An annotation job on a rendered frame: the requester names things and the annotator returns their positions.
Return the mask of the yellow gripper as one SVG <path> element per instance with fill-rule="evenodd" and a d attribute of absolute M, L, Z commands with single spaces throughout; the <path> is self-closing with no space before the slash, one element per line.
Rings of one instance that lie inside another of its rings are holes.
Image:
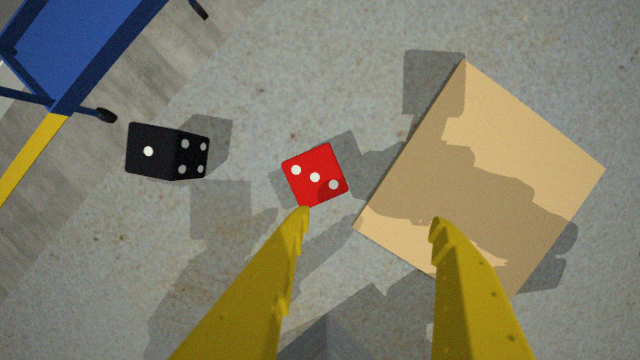
<path fill-rule="evenodd" d="M 293 210 L 167 360 L 276 360 L 309 206 Z M 431 360 L 536 360 L 495 270 L 450 221 L 428 236 L 436 267 Z"/>

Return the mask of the red die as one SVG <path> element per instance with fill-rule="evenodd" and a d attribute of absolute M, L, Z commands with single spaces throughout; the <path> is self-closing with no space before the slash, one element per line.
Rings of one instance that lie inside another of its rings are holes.
<path fill-rule="evenodd" d="M 329 143 L 290 158 L 281 167 L 299 206 L 311 208 L 349 190 Z"/>

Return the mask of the tan square mat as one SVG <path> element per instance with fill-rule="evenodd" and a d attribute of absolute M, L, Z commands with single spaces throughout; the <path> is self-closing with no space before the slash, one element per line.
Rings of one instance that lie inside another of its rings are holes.
<path fill-rule="evenodd" d="M 428 234 L 445 218 L 510 302 L 605 170 L 462 59 L 351 227 L 436 279 Z"/>

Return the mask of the black die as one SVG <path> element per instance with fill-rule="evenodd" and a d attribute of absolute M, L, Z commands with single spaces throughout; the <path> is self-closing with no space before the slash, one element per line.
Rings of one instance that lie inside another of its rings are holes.
<path fill-rule="evenodd" d="M 205 136 L 130 122 L 125 171 L 167 181 L 203 178 L 209 142 Z"/>

